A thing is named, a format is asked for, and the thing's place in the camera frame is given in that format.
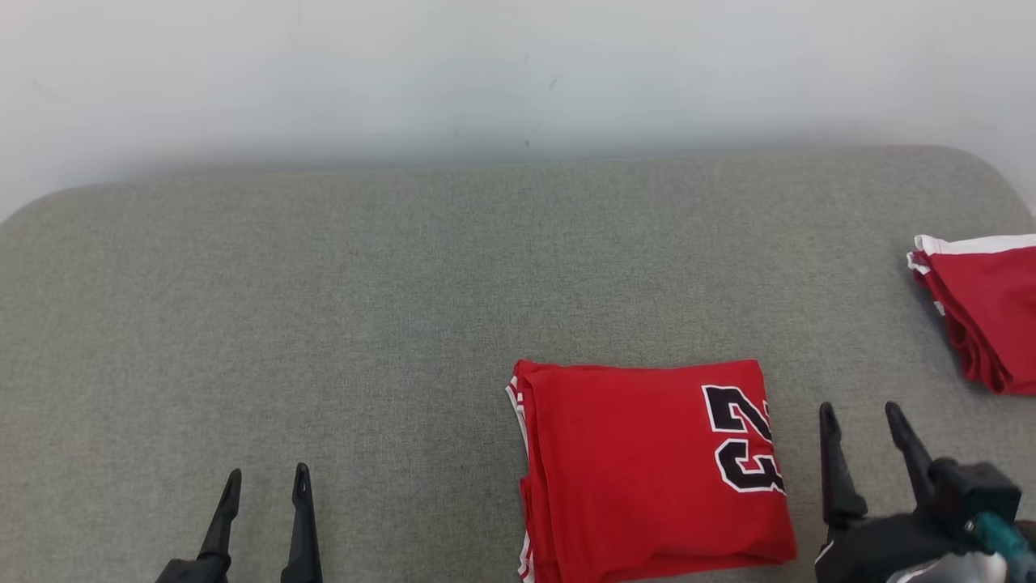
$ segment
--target stack of folded clothes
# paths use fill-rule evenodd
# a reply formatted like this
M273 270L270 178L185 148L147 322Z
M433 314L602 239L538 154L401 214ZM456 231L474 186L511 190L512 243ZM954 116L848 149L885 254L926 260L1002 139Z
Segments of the stack of folded clothes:
M757 362L519 361L524 583L597 583L796 557Z
M946 318L965 377L1036 396L1036 234L914 243L908 265Z

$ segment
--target white trim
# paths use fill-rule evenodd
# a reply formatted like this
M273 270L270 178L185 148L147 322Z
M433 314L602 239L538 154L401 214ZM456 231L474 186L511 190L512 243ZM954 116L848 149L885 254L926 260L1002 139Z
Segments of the white trim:
M914 253L906 253L906 266L909 268L916 270L921 274L928 274L928 271L931 270L931 267L929 267L928 265L923 265L914 260Z
M511 383L505 387L503 391L508 393L508 401L511 402L511 407L515 410L515 416L518 417L518 428L521 429L521 440L525 442L525 458L528 458L528 430L525 429L525 406L519 405L523 400L521 395L515 398L515 391L511 390L511 387L518 387L518 377L512 377Z
M503 388L508 393L508 401L511 402L512 409L515 410L515 417L518 418L518 428L521 429L521 439L525 443L525 458L528 459L528 430L525 427L525 406L522 393L518 392L518 377L512 377L511 382ZM536 567L533 563L531 541L528 537L528 530L525 530L525 541L522 543L521 555L518 557L518 577L522 583L536 583Z
M1001 253L1011 249L1036 246L1036 233L1033 234L1000 234L966 238L963 240L945 240L927 234L914 237L914 245L918 251L929 255L966 255L969 253Z

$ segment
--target red shorts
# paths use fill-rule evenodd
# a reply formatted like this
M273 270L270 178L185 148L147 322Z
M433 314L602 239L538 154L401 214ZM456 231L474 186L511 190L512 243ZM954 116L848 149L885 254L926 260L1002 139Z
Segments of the red shorts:
M915 243L909 264L946 319L965 377L1036 396L1036 235Z

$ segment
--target red jersey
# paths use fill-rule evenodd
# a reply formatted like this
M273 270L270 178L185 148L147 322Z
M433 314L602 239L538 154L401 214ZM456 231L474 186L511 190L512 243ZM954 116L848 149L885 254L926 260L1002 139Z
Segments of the red jersey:
M597 583L796 557L755 361L674 370L519 361L525 583Z

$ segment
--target gray sofa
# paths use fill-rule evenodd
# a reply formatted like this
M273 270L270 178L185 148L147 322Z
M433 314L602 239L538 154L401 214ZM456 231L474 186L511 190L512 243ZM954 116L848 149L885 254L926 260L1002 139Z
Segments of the gray sofa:
M0 581L153 581L235 467L230 580L278 581L305 461L327 581L517 582L518 358L758 359L801 558L680 580L809 581L824 401L874 515L912 502L888 400L1036 489L1036 400L961 379L904 266L917 233L1034 228L937 147L49 196L0 225Z

